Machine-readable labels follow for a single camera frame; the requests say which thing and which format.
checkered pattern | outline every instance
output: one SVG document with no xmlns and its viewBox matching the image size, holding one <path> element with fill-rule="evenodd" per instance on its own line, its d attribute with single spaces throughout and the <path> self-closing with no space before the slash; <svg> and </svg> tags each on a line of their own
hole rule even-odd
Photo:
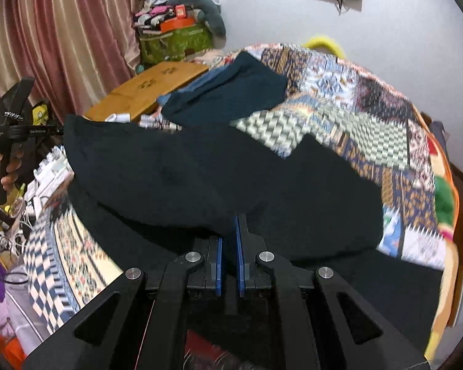
<svg viewBox="0 0 463 370">
<path fill-rule="evenodd" d="M 354 113 L 335 105 L 319 107 L 358 145 L 367 160 L 398 170 L 409 168 L 406 124 L 386 123 L 366 113 Z"/>
<path fill-rule="evenodd" d="M 282 157 L 288 157 L 304 135 L 311 131 L 305 120 L 283 111 L 257 111 L 250 117 L 233 121 L 231 125 Z"/>
<path fill-rule="evenodd" d="M 24 252 L 29 293 L 33 309 L 47 321 L 48 332 L 53 334 L 74 315 L 65 294 L 51 243 L 50 210 L 46 208 L 38 218 Z"/>
</svg>

satin curtain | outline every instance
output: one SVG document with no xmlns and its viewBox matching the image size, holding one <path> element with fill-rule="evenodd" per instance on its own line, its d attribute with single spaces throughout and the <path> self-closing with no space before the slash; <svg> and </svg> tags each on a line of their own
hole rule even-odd
<svg viewBox="0 0 463 370">
<path fill-rule="evenodd" d="M 85 113 L 135 73 L 132 13 L 143 0 L 0 0 L 0 96 L 36 78 L 31 103 Z"/>
</svg>

silver screw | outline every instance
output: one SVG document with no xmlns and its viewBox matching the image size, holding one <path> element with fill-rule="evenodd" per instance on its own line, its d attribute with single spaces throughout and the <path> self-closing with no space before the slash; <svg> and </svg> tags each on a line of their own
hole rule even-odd
<svg viewBox="0 0 463 370">
<path fill-rule="evenodd" d="M 195 263 L 200 260 L 200 253 L 198 252 L 189 252 L 185 255 L 185 260 Z"/>
<path fill-rule="evenodd" d="M 329 267 L 321 267 L 317 273 L 325 279 L 331 278 L 334 275 L 334 272 Z"/>
<path fill-rule="evenodd" d="M 268 261 L 273 261 L 274 260 L 274 254 L 271 252 L 260 252 L 259 253 L 259 259 L 262 261 L 268 262 Z"/>
<path fill-rule="evenodd" d="M 129 268 L 125 272 L 125 276 L 130 280 L 136 280 L 141 276 L 141 271 L 137 267 Z"/>
</svg>

bed sheet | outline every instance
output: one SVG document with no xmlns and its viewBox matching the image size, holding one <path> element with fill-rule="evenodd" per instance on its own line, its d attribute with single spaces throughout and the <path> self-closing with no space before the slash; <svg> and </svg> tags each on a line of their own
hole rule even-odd
<svg viewBox="0 0 463 370">
<path fill-rule="evenodd" d="M 443 270 L 440 301 L 425 352 L 427 359 L 432 359 L 449 318 L 458 266 L 452 234 L 459 199 L 439 144 L 413 104 L 365 68 L 291 45 L 255 45 L 245 50 L 288 78 L 287 93 L 284 103 L 273 110 L 254 113 L 231 125 L 282 157 L 295 148 L 303 134 L 313 134 L 360 176 L 381 186 L 384 229 L 379 251 Z M 215 68 L 230 63 L 237 54 L 211 50 L 192 60 Z M 287 137 L 275 141 L 269 135 L 263 137 L 261 127 L 267 128 L 271 118 L 276 126 L 282 117 L 295 121 Z M 145 126 L 178 131 L 159 111 Z M 447 182 L 453 192 L 452 224 L 436 214 L 436 177 Z M 49 332 L 121 274 L 61 193 L 38 220 L 25 262 L 33 308 L 47 320 Z"/>
</svg>

green storage box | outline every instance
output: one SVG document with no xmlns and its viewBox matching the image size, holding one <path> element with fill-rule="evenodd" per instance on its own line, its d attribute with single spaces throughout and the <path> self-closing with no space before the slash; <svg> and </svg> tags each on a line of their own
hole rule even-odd
<svg viewBox="0 0 463 370">
<path fill-rule="evenodd" d="M 196 23 L 158 36 L 141 35 L 141 61 L 158 64 L 162 61 L 181 61 L 186 56 L 213 48 L 213 39 L 206 26 Z"/>
</svg>

